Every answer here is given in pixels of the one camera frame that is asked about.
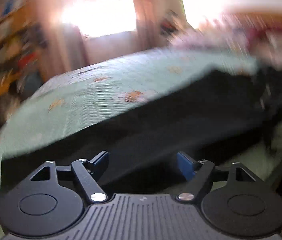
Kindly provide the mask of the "floral folded duvet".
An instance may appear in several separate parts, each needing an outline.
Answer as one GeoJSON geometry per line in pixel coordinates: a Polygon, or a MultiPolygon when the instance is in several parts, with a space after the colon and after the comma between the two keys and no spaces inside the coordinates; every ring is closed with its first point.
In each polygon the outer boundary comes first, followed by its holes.
{"type": "Polygon", "coordinates": [[[170,44],[178,49],[223,50],[254,56],[282,68],[282,27],[240,27],[222,19],[205,23],[200,29],[190,28],[170,44]]]}

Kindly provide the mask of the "pink curtain left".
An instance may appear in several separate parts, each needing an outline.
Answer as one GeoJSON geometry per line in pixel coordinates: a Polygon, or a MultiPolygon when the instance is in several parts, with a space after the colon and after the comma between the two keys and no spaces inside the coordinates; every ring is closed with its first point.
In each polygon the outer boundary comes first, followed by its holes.
{"type": "Polygon", "coordinates": [[[89,65],[79,28],[74,24],[73,0],[34,0],[44,31],[45,73],[48,78],[89,65]]]}

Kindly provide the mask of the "wooden headboard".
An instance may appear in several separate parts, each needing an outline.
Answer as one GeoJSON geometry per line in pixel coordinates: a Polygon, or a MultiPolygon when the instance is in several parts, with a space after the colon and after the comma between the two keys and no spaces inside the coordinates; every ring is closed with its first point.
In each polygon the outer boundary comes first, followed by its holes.
{"type": "Polygon", "coordinates": [[[240,27],[265,28],[282,27],[282,13],[262,11],[239,11],[224,13],[223,19],[228,23],[240,27]]]}

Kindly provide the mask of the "mint green quilted bedspread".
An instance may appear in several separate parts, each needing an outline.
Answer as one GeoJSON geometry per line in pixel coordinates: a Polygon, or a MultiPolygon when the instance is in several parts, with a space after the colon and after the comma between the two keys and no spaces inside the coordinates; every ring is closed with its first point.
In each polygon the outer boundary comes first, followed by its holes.
{"type": "MultiPolygon", "coordinates": [[[[161,49],[56,76],[2,129],[0,187],[4,160],[171,94],[212,69],[250,76],[261,65],[282,70],[247,55],[161,49]]],[[[272,140],[247,150],[266,154],[272,140]]],[[[0,189],[0,239],[280,239],[282,198],[237,155],[215,164],[200,202],[176,200],[187,183],[177,168],[183,182],[159,192],[109,194],[99,185],[108,200],[88,203],[72,162],[45,161],[9,191],[0,189]]]]}

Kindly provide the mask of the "pink curtain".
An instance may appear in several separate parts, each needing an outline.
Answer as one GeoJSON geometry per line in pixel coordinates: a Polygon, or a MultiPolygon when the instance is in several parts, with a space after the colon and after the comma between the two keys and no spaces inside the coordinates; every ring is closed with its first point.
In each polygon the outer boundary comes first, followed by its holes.
{"type": "Polygon", "coordinates": [[[168,10],[182,12],[180,0],[133,0],[136,31],[141,50],[161,45],[160,22],[168,10]]]}
{"type": "Polygon", "coordinates": [[[45,73],[48,78],[89,65],[79,28],[74,24],[73,0],[34,0],[44,31],[45,73]]]}

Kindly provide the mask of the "pink curtain right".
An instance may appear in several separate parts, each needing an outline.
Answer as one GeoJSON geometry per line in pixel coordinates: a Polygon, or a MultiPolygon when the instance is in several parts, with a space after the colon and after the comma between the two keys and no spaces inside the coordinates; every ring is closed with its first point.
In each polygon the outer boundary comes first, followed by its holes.
{"type": "Polygon", "coordinates": [[[136,31],[141,50],[161,45],[160,22],[168,10],[182,12],[180,0],[133,0],[136,31]]]}

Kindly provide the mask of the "black garment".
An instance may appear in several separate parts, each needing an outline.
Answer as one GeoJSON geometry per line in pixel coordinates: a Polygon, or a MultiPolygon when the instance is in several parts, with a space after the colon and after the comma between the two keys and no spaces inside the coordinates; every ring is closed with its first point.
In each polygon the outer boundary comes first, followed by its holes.
{"type": "Polygon", "coordinates": [[[247,76],[212,69],[171,94],[4,160],[0,189],[9,191],[45,161],[69,165],[107,151],[99,180],[107,193],[156,193],[183,182],[177,152],[220,165],[260,142],[269,146],[281,120],[282,70],[261,65],[247,76]]]}

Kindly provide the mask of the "cluttered nightstand pile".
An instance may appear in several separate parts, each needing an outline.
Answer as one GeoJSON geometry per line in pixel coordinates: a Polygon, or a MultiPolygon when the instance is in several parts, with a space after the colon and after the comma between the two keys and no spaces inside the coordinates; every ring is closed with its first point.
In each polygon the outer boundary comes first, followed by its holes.
{"type": "Polygon", "coordinates": [[[184,23],[178,14],[169,9],[163,16],[160,24],[160,35],[165,38],[167,43],[171,43],[175,37],[184,33],[184,23]]]}

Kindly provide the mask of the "wooden bookshelf desk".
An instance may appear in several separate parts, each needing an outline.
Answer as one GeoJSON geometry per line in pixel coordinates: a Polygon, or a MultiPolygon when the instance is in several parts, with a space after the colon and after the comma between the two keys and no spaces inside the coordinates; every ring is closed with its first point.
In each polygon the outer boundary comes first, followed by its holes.
{"type": "Polygon", "coordinates": [[[0,129],[42,85],[46,47],[33,0],[7,0],[0,5],[0,129]]]}

